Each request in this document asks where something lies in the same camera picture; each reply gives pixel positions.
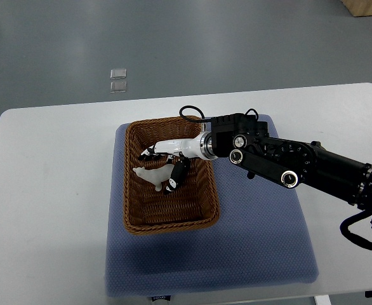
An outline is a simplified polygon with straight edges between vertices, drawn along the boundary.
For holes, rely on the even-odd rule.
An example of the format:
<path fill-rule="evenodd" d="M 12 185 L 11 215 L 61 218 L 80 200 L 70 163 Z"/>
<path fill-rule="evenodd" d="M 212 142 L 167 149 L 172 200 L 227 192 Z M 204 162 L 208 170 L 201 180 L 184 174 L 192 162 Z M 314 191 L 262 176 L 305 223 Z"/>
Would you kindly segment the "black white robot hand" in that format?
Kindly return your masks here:
<path fill-rule="evenodd" d="M 138 157 L 140 161 L 159 159 L 162 156 L 167 156 L 166 164 L 174 164 L 171 177 L 168 185 L 164 190 L 164 194 L 174 192 L 179 188 L 186 178 L 187 172 L 190 169 L 190 161 L 194 158 L 205 159 L 203 154 L 204 137 L 208 133 L 200 133 L 193 139 L 172 139 L 156 142 L 144 150 Z"/>

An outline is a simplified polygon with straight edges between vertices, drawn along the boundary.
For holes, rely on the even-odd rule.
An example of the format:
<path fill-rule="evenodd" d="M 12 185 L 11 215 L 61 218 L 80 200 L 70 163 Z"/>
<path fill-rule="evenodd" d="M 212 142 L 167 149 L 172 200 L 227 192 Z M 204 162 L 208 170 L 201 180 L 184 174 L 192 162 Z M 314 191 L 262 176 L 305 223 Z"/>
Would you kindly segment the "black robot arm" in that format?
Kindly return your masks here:
<path fill-rule="evenodd" d="M 372 218 L 372 165 L 340 156 L 320 142 L 270 137 L 268 124 L 250 109 L 204 119 L 219 158 L 286 188 L 306 184 L 355 205 Z"/>

